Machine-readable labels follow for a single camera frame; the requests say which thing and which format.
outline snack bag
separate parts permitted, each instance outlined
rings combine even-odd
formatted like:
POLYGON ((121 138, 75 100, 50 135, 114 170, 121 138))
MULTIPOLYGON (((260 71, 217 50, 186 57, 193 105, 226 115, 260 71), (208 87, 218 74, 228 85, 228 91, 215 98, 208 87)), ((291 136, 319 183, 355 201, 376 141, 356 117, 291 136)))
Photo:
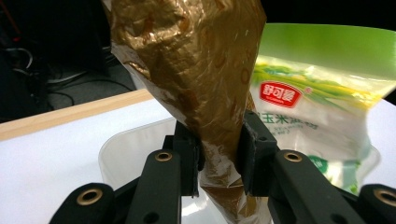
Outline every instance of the snack bag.
POLYGON ((332 184, 357 193, 362 176, 379 160, 366 115, 395 85, 395 80, 259 55, 250 92, 279 148, 303 152, 332 184), (357 175, 359 169, 365 171, 357 175))
POLYGON ((104 0, 112 52, 202 141, 200 185, 229 223, 262 223, 234 168, 265 14, 259 0, 104 0))

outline transparent bowl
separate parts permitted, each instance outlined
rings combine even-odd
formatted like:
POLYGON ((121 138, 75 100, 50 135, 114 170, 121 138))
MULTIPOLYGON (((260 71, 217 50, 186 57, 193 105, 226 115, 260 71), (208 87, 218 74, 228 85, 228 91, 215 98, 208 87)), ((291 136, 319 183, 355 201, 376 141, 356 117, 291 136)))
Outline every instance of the transparent bowl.
MULTIPOLYGON (((111 137, 99 153, 104 183, 118 189, 142 173, 150 152, 161 149, 166 135, 174 134, 175 119, 165 119, 111 137)), ((202 189, 197 198, 182 197, 182 223, 226 223, 202 189)))

